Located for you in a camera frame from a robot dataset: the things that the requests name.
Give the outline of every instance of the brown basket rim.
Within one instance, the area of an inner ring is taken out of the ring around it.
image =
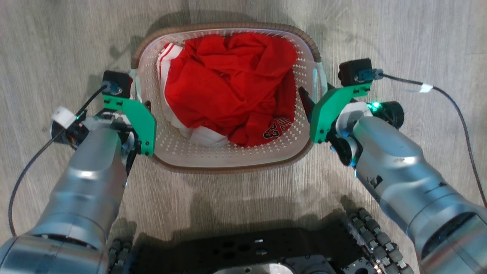
[[[133,54],[131,61],[131,69],[137,69],[139,67],[140,58],[144,50],[152,43],[154,40],[161,36],[168,34],[175,34],[188,31],[198,31],[198,30],[211,30],[211,29],[263,29],[263,30],[279,30],[284,32],[292,33],[299,38],[301,38],[306,45],[308,45],[311,54],[313,55],[313,60],[316,63],[321,62],[321,55],[319,53],[318,47],[313,39],[307,35],[304,31],[286,24],[276,24],[276,23],[264,23],[264,22],[219,22],[219,23],[203,23],[203,24],[191,24],[176,27],[168,27],[158,30],[151,35],[147,36],[137,47],[135,53]]]

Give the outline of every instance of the red clothing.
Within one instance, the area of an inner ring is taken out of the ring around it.
[[[187,40],[170,63],[166,101],[188,128],[204,126],[243,146],[264,144],[294,121],[296,58],[293,45],[278,37]]]

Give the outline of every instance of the white plastic basket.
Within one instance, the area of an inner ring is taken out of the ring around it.
[[[229,36],[243,32],[279,36],[294,45],[298,53],[293,66],[297,98],[294,123],[278,139],[256,147],[244,148],[229,143],[224,147],[210,148],[191,144],[163,115],[155,65],[157,54],[167,43],[183,45],[187,39],[205,35]],[[327,90],[326,75],[313,40],[298,28],[273,23],[211,23],[162,29],[139,46],[132,60],[131,74],[135,78],[135,88],[132,89],[136,91],[135,97],[142,102],[150,102],[151,113],[157,121],[154,155],[162,164],[181,171],[260,168],[299,160],[311,149],[312,142],[298,88],[304,87],[315,102]]]

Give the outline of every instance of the cable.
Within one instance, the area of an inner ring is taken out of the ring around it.
[[[387,75],[384,73],[379,73],[378,75],[392,79],[392,80],[396,80],[399,82],[403,82],[403,83],[423,85],[423,83],[418,82],[418,81],[394,77],[394,76],[390,76],[390,75]],[[443,91],[442,89],[440,89],[439,87],[436,87],[436,86],[433,86],[433,89],[438,91],[439,93],[443,94],[450,101],[450,103],[453,105],[453,107],[457,111],[458,116],[460,117],[460,121],[462,122],[462,126],[463,126],[463,131],[465,133],[465,140],[467,141],[467,151],[468,151],[468,156],[470,157],[470,163],[472,164],[473,175],[475,176],[475,181],[477,182],[477,187],[478,187],[479,192],[480,192],[480,197],[482,198],[482,203],[484,204],[485,207],[487,207],[487,200],[485,197],[485,193],[484,193],[484,189],[482,187],[482,184],[480,183],[480,178],[479,178],[479,174],[477,172],[477,167],[475,166],[475,161],[473,159],[472,146],[470,145],[470,137],[468,136],[467,123],[465,123],[465,119],[463,118],[463,114],[460,111],[460,108],[458,107],[456,102],[453,100],[453,98],[450,95],[448,95],[448,93],[446,93],[445,91]]]
[[[83,111],[86,109],[86,107],[93,101],[93,99],[100,94],[107,86],[103,85],[99,90],[97,90],[84,104],[83,106],[79,109],[78,112],[76,112],[76,116],[79,116],[80,114],[83,113]],[[29,168],[32,166],[34,161],[39,158],[39,156],[56,140],[59,138],[64,132],[66,132],[66,129],[60,130],[54,137],[52,137],[35,155],[32,157],[32,159],[27,163],[27,165],[24,167],[22,172],[19,175],[19,178],[17,179],[17,182],[14,185],[14,188],[12,190],[12,193],[10,194],[10,200],[8,203],[8,225],[10,227],[10,232],[12,233],[13,237],[17,236],[17,233],[15,232],[15,227],[14,227],[14,222],[12,219],[12,208],[14,206],[14,199],[15,195],[17,194],[17,190],[19,189],[20,182],[22,182],[22,179],[24,178],[25,174],[29,170]]]

